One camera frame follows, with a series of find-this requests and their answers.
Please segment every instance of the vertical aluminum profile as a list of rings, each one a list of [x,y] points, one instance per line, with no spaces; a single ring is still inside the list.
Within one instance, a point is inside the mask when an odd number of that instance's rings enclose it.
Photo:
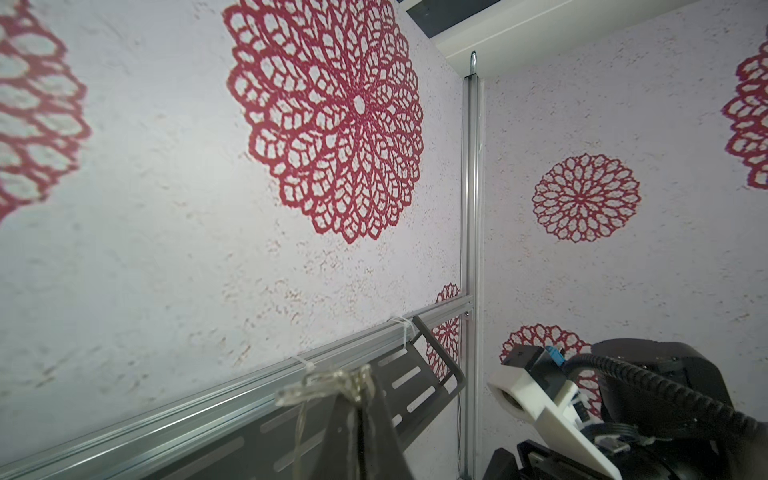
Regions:
[[[472,52],[470,57],[470,75],[464,79],[464,102],[462,124],[462,293],[475,294],[478,282],[478,214],[480,170],[478,154],[481,135],[480,125],[480,80],[476,72],[477,54]],[[460,462],[461,478],[480,478],[478,464],[479,441],[478,427],[480,425],[479,394],[482,388],[481,363],[479,362],[482,330],[479,328],[478,303],[472,303],[472,308],[462,322],[462,369],[467,375],[467,388],[462,392],[462,428],[461,440],[463,447]]]

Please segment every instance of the zip tie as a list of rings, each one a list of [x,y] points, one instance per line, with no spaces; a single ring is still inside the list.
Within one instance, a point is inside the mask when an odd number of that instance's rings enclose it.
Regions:
[[[290,358],[299,360],[299,362],[304,365],[307,373],[311,373],[315,369],[315,364],[313,362],[309,362],[298,355],[292,355]]]
[[[413,326],[413,322],[411,320],[406,319],[402,316],[396,316],[394,318],[389,319],[392,322],[397,322],[402,324],[402,349],[406,349],[406,343],[408,342],[408,327],[411,327],[411,331],[413,333],[416,333],[416,328]]]

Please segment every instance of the red mandala decal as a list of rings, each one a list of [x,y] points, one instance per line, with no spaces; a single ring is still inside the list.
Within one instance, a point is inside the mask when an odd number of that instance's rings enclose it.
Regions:
[[[586,343],[573,332],[563,330],[557,325],[543,326],[540,323],[523,326],[517,332],[510,333],[509,339],[502,345],[502,353],[498,359],[504,362],[515,345],[551,345],[560,350],[566,359],[578,353],[589,353],[592,347],[590,343]],[[589,412],[600,418],[602,401],[598,388],[598,376],[592,370],[585,370],[580,377],[576,383],[589,399]]]
[[[227,86],[245,107],[250,154],[317,233],[379,238],[411,204],[422,108],[408,41],[386,0],[241,0]]]
[[[77,170],[85,86],[64,63],[67,48],[29,11],[28,0],[0,7],[0,222],[45,201]]]
[[[733,121],[725,151],[750,168],[747,185],[768,189],[768,41],[758,55],[741,62],[736,75],[738,95],[723,107],[723,115]]]
[[[453,283],[442,288],[442,292],[437,294],[437,300],[435,303],[443,302],[449,298],[453,298],[458,295],[458,287]],[[459,333],[459,318],[455,317],[449,321],[437,325],[432,329],[432,334],[445,348],[445,351],[458,362],[458,333]],[[448,375],[448,366],[440,359],[435,349],[427,344],[427,363],[432,367],[432,371],[435,373],[438,379],[442,380]]]
[[[635,214],[640,184],[618,159],[584,154],[556,164],[536,185],[533,213],[558,238],[594,242]]]

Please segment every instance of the ceiling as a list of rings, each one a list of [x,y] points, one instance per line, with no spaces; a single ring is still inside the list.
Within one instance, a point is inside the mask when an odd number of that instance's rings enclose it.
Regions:
[[[493,77],[696,0],[398,0],[448,63]]]

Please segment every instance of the black cable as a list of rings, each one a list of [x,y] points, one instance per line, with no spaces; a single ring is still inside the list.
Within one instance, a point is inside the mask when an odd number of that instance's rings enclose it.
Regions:
[[[691,416],[711,424],[723,433],[738,435],[750,441],[764,440],[768,435],[766,427],[754,418],[685,385],[619,359],[582,353],[566,360],[561,368],[571,380],[576,380],[581,370],[597,370],[612,376],[685,409]]]

